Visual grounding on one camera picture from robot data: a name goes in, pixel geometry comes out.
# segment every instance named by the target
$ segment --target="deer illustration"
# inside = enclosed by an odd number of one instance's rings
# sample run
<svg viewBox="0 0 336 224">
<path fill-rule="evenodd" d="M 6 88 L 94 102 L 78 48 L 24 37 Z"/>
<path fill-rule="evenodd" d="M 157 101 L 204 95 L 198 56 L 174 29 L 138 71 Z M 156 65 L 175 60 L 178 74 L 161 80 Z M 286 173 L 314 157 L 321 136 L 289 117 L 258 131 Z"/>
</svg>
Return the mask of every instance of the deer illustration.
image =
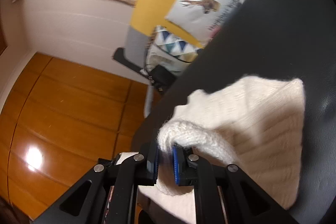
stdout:
<svg viewBox="0 0 336 224">
<path fill-rule="evenodd" d="M 208 14 L 211 10 L 216 12 L 220 7 L 220 3 L 215 0 L 180 0 L 180 2 L 184 7 L 191 7 L 190 5 L 202 6 L 204 14 Z"/>
</svg>

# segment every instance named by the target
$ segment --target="silver screw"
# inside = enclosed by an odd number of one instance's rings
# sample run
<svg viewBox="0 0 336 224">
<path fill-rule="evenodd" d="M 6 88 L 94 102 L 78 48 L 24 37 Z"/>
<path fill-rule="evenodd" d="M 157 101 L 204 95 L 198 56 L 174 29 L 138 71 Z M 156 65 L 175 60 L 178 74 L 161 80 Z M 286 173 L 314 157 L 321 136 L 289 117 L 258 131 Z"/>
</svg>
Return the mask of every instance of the silver screw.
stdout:
<svg viewBox="0 0 336 224">
<path fill-rule="evenodd" d="M 142 154 L 136 154 L 136 155 L 134 155 L 134 160 L 136 160 L 136 161 L 141 161 L 141 160 L 143 160 L 145 157 L 142 155 Z"/>
<path fill-rule="evenodd" d="M 196 161 L 199 159 L 199 157 L 195 154 L 191 154 L 188 156 L 188 159 L 190 159 L 191 161 Z"/>
<path fill-rule="evenodd" d="M 98 172 L 101 172 L 101 171 L 104 170 L 104 165 L 102 165 L 102 164 L 97 164 L 97 165 L 94 166 L 93 169 L 94 169 L 94 171 L 97 172 L 97 173 L 98 173 Z"/>
<path fill-rule="evenodd" d="M 227 167 L 227 169 L 228 169 L 230 172 L 234 173 L 234 172 L 237 172 L 237 171 L 238 171 L 238 166 L 237 166 L 237 165 L 234 165 L 234 164 L 230 164 L 230 165 Z"/>
</svg>

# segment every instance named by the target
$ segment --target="orange wooden floor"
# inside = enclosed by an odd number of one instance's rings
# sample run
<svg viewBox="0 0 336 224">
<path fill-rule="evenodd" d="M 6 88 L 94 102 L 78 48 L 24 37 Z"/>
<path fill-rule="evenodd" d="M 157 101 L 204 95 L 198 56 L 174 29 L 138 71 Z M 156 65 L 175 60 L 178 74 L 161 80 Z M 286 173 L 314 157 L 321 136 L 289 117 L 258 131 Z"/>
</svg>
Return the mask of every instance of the orange wooden floor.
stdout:
<svg viewBox="0 0 336 224">
<path fill-rule="evenodd" d="M 0 195 L 35 219 L 99 157 L 129 151 L 146 89 L 35 54 L 0 115 Z"/>
</svg>

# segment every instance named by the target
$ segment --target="white wall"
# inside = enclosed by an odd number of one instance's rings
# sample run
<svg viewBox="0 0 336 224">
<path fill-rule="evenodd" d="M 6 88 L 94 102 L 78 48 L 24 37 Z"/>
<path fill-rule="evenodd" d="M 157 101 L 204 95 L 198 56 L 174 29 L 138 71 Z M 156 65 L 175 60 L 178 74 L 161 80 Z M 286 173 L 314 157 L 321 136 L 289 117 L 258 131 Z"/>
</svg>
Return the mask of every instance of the white wall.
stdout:
<svg viewBox="0 0 336 224">
<path fill-rule="evenodd" d="M 0 112 L 17 77 L 34 55 L 27 41 L 20 2 L 0 0 L 1 22 L 7 48 L 0 55 Z"/>
<path fill-rule="evenodd" d="M 147 80 L 112 60 L 123 47 L 133 8 L 115 0 L 20 0 L 29 45 L 38 52 Z"/>
</svg>

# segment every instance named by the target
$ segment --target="white knitted cloth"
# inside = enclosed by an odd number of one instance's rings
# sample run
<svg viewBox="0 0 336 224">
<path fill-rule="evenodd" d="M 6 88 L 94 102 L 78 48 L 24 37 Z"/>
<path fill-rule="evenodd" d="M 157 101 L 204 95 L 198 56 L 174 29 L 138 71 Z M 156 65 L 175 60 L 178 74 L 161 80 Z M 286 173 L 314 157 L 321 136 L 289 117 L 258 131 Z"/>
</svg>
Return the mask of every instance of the white knitted cloth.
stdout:
<svg viewBox="0 0 336 224">
<path fill-rule="evenodd" d="M 300 175 L 305 95 L 302 81 L 240 79 L 213 94 L 202 90 L 177 106 L 157 137 L 162 151 L 154 187 L 141 193 L 186 223 L 196 223 L 191 187 L 177 187 L 174 143 L 217 165 L 236 163 L 283 208 L 295 201 Z"/>
</svg>

